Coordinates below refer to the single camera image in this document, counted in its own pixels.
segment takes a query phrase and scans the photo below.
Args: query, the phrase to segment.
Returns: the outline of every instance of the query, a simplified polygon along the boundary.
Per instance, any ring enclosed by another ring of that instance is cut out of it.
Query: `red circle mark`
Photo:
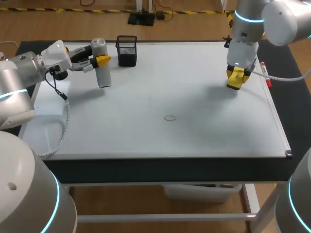
[[[172,115],[168,115],[168,116],[165,116],[164,119],[165,119],[166,121],[174,121],[174,120],[176,120],[176,117],[174,117],[174,116],[172,116]]]

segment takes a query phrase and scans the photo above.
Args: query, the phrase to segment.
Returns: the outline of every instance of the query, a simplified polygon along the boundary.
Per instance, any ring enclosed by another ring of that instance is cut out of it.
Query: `blue led ring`
[[[57,181],[57,178],[54,176],[54,179],[55,179],[55,182],[56,182],[56,186],[57,186],[57,199],[56,199],[56,204],[55,204],[55,208],[54,208],[54,211],[52,213],[52,216],[50,218],[50,220],[48,221],[47,225],[45,226],[45,228],[41,231],[41,233],[44,233],[47,231],[47,229],[49,228],[50,224],[52,223],[54,217],[55,217],[55,214],[56,214],[56,211],[57,211],[57,208],[58,208],[58,204],[59,204],[59,185],[58,185],[58,181]]]
[[[291,181],[292,181],[292,178],[290,178],[290,182],[288,184],[288,196],[289,196],[289,199],[290,199],[290,203],[291,203],[293,212],[295,213],[295,215],[296,215],[297,219],[299,220],[299,222],[306,228],[306,230],[308,232],[311,233],[311,229],[304,223],[304,221],[301,219],[301,217],[299,216],[297,210],[294,207],[294,204],[293,204],[293,201],[292,201],[292,196],[291,196]]]
[[[263,23],[263,19],[260,19],[260,20],[252,20],[252,19],[244,18],[244,17],[240,16],[240,15],[238,14],[237,11],[235,11],[235,15],[236,15],[239,19],[241,19],[241,20],[243,20],[243,21],[246,21],[246,22],[249,22],[249,23]]]

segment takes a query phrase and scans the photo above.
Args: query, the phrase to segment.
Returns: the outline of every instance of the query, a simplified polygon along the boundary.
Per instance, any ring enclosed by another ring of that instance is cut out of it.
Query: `black cable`
[[[169,20],[163,20],[164,22],[171,21],[174,18],[174,10],[169,6],[163,6],[159,0],[157,0],[157,3],[160,7],[164,8],[164,9],[169,9],[172,11],[172,17]]]
[[[47,80],[47,73],[50,73],[52,76],[53,76],[53,79],[54,79],[54,86],[52,84],[50,84],[50,82]],[[44,79],[45,81],[48,83],[48,85],[50,85],[54,90],[55,92],[61,97],[63,98],[63,100],[67,100],[68,97],[61,91],[59,91],[56,87],[56,79],[55,79],[55,71],[50,69],[48,71],[45,72],[44,74]]]
[[[95,0],[93,0],[92,3],[86,4],[86,5],[85,5],[85,4],[82,3],[82,0],[80,0],[80,5],[81,5],[81,6],[91,6],[91,5],[93,5],[94,3],[95,3]]]

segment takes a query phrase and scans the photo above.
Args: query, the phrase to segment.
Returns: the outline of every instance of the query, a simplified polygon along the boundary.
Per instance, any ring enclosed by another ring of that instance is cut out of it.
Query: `red marker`
[[[266,67],[265,63],[261,62],[260,66],[261,66],[261,70],[262,70],[263,74],[268,75],[268,71],[267,71],[267,67]],[[267,77],[264,77],[264,78],[266,80],[268,88],[271,89],[272,88],[271,80]]]

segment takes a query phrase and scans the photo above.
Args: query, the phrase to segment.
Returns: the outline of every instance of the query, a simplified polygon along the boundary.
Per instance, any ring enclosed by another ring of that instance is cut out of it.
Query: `wooden floor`
[[[219,0],[162,0],[174,10],[219,10]],[[234,10],[236,0],[229,0]],[[79,0],[11,0],[0,7],[80,8]],[[96,0],[90,9],[135,9],[135,0]],[[139,40],[207,40],[230,34],[222,15],[174,15],[169,22],[156,21],[153,27],[127,25],[128,14],[91,14],[80,12],[0,12],[0,41],[14,40],[91,40],[95,37],[116,39],[117,35],[136,35]],[[311,41],[290,45],[302,73],[311,66]],[[14,44],[0,44],[7,57],[14,56]],[[311,79],[307,80],[311,89]],[[260,204],[273,190],[273,184],[257,184]],[[168,200],[161,186],[81,187],[72,196],[78,214],[161,214],[161,213],[242,213],[240,194],[224,204]],[[78,224],[78,233],[244,233],[244,222],[197,223],[124,223]],[[276,233],[271,223],[266,233]]]

